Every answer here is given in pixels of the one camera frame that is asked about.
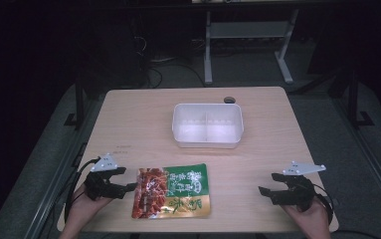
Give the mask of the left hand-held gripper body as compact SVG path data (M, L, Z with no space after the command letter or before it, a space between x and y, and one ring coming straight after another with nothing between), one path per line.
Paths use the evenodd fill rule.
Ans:
M110 154L100 156L91 168L86 180L86 195L91 200L107 197L111 191L110 178L117 174L118 165Z

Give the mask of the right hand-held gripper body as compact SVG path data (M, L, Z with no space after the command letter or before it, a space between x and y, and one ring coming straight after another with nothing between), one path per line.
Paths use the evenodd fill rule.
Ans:
M306 174L324 171L323 164L303 163L293 161L281 174L288 175L290 181L285 183L287 190L275 191L276 203L273 205L296 205L302 212L310 208L312 199L317 197L324 205L326 199L315 192L313 183L305 177Z

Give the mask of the green and red snack packet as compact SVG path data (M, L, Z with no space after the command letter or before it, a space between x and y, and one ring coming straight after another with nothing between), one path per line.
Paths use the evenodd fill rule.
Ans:
M205 163L138 170L133 219L193 218L210 213Z

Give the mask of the white divided plastic container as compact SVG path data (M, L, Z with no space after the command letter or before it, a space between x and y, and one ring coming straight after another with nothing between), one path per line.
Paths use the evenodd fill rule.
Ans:
M244 133L242 110L235 104L178 104L172 133L183 148L235 148Z

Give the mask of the person's right hand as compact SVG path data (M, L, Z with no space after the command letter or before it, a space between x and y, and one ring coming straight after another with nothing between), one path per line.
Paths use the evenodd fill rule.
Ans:
M327 212L323 204L316 198L312 200L310 208L299 212L293 206L282 205L282 209L304 233L312 229L328 229Z

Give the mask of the person's left hand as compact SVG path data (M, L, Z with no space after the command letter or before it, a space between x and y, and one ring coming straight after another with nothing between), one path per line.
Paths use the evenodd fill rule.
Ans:
M74 192L67 221L87 223L111 202L112 198L99 197L96 200L90 199L86 195L86 186L82 184Z

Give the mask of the black metal stand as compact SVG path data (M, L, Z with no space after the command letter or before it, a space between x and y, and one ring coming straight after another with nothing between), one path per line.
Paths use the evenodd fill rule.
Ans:
M355 71L352 72L348 85L348 109L347 117L351 125L359 129L361 126L374 125L367 112L359 112L358 109L358 79Z
M75 82L76 112L69 114L64 125L73 126L78 130L85 119L84 88L80 81Z

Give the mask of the white metal table frame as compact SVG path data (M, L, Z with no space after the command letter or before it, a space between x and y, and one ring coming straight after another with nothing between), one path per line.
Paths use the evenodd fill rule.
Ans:
M208 85L213 83L211 60L212 39L283 38L284 42L281 48L278 51L275 51L275 58L284 81L291 85L293 83L293 78L286 64L285 56L295 27L298 12L298 9L293 10L287 21L267 22L213 22L211 20L211 13L207 12L205 25L204 83Z

